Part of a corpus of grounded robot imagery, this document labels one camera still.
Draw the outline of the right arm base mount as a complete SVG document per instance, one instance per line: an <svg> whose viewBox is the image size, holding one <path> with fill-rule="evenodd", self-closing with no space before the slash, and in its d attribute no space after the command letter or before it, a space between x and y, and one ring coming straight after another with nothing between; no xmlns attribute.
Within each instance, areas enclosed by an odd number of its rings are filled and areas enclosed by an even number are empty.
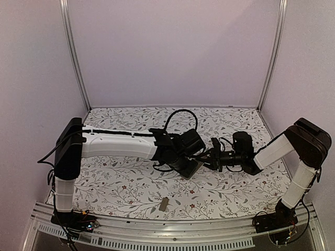
<svg viewBox="0 0 335 251"><path fill-rule="evenodd" d="M274 213L256 215L252 220L257 233L277 230L297 223L295 208L288 208L282 203L282 200L278 201Z"/></svg>

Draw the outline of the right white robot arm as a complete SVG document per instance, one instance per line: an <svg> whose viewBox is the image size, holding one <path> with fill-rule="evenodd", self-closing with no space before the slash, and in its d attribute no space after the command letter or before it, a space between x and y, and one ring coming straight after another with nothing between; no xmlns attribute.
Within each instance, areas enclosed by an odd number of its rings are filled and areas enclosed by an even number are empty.
<svg viewBox="0 0 335 251"><path fill-rule="evenodd" d="M305 118L299 118L292 126L273 138L264 147L254 150L252 137L244 131L233 134L230 151L222 151L217 138L212 139L212 148L196 156L196 160L212 170L240 166L249 175L262 170L294 152L299 164L291 184L278 202L282 207L271 215L271 224L282 228L291 219L289 210L294 209L311 189L314 181L320 180L322 164L332 145L328 132Z"/></svg>

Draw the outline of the beige remote control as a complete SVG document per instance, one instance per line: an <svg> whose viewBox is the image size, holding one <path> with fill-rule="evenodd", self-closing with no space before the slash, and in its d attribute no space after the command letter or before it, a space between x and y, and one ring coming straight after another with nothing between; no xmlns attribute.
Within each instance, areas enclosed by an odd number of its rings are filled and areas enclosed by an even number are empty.
<svg viewBox="0 0 335 251"><path fill-rule="evenodd" d="M179 171L179 174L186 180L189 180L192 178L192 176L199 170L200 167L203 166L203 162L199 162L194 159L190 159L186 166L182 168L181 171Z"/></svg>

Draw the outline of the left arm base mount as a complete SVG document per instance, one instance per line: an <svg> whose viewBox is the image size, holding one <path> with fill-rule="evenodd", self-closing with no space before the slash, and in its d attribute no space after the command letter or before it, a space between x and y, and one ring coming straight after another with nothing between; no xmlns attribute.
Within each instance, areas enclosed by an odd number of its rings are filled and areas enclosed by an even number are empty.
<svg viewBox="0 0 335 251"><path fill-rule="evenodd" d="M91 215L89 210L82 212L54 211L51 223L75 232L93 232L93 229L99 227L97 217Z"/></svg>

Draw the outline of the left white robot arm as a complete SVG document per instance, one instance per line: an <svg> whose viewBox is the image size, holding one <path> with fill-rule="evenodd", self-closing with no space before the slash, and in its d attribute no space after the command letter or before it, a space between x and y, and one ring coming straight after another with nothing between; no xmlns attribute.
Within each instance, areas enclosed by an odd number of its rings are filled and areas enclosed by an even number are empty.
<svg viewBox="0 0 335 251"><path fill-rule="evenodd" d="M47 158L54 155L51 180L58 219L67 227L78 222L77 214L72 211L72 201L83 158L125 156L149 159L155 162L155 167L167 165L185 179L191 178L199 168L196 153L203 153L206 148L197 128L194 126L182 134L168 133L167 127L120 131L84 125L81 118L72 118L55 147L38 160L39 164L47 164Z"/></svg>

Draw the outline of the beige battery cover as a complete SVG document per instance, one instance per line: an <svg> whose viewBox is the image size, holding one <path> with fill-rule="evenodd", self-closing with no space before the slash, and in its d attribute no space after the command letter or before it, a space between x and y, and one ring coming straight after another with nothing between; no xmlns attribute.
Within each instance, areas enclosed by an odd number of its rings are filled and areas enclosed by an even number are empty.
<svg viewBox="0 0 335 251"><path fill-rule="evenodd" d="M159 206L159 211L165 212L168 204L169 204L169 199L167 197L163 198Z"/></svg>

